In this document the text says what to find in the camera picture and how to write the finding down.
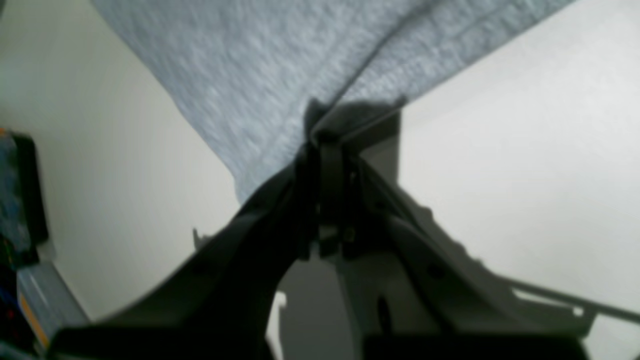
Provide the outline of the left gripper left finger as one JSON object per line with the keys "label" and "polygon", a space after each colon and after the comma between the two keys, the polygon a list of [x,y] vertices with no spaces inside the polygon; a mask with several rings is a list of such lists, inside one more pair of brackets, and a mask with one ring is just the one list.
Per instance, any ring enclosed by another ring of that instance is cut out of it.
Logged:
{"label": "left gripper left finger", "polygon": [[308,255],[319,153],[254,192],[228,225],[130,307],[52,340],[50,360],[272,360],[266,329],[281,278]]}

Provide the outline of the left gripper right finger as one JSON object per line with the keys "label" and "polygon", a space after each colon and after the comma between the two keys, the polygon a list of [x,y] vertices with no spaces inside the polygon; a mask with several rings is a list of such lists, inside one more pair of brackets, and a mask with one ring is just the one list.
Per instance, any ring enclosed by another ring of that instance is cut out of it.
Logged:
{"label": "left gripper right finger", "polygon": [[320,253],[335,255],[363,360],[586,360],[594,321],[519,299],[409,208],[350,139],[320,142]]}

